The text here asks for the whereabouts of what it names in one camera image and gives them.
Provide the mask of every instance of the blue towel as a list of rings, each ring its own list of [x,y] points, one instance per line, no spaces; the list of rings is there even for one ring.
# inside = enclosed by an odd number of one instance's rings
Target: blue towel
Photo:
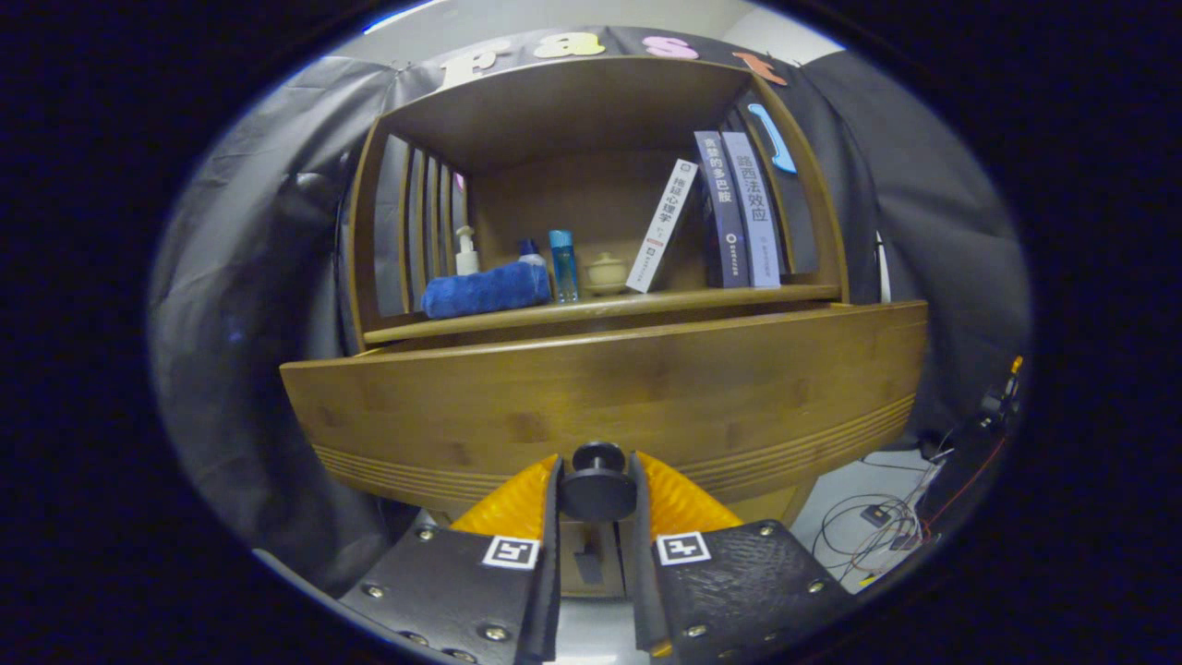
[[[423,311],[454,318],[550,301],[550,274],[540,265],[514,261],[475,274],[439,276],[423,291]]]

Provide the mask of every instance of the black fabric backdrop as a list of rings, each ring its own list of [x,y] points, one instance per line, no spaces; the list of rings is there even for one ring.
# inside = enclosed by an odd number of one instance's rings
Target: black fabric backdrop
[[[642,54],[652,34],[682,38],[704,60],[740,65],[732,53],[746,51],[667,31],[573,27],[513,35],[485,71],[538,63],[538,38],[579,31],[598,34],[605,54]],[[278,367],[356,353],[338,223],[356,152],[375,116],[442,83],[437,65],[452,56],[402,71],[326,57],[267,94],[200,162],[152,275],[154,386],[182,468],[240,539],[331,593],[376,561],[389,535],[372,497],[317,462]],[[878,300],[878,232],[892,299],[931,304],[909,432],[950,428],[1027,351],[1030,289],[1005,204],[950,130],[858,57],[799,67],[762,59],[787,80],[773,89],[829,181],[852,300]]]

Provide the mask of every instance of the clear blue bottle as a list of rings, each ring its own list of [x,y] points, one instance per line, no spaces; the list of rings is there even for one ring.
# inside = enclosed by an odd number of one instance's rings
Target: clear blue bottle
[[[578,267],[574,263],[574,246],[570,230],[550,232],[550,253],[554,262],[554,299],[560,302],[578,301]]]

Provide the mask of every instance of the soap dispenser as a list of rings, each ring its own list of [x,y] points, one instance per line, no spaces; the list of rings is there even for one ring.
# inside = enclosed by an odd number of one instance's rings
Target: soap dispenser
[[[456,228],[455,234],[460,237],[460,252],[455,255],[456,274],[475,274],[480,272],[480,254],[472,245],[472,235],[475,230],[470,226]]]

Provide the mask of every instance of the dark blue book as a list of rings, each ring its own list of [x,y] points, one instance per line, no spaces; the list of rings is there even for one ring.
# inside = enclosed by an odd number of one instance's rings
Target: dark blue book
[[[739,193],[717,131],[695,131],[702,219],[706,222],[706,282],[730,288],[751,286],[747,235]]]

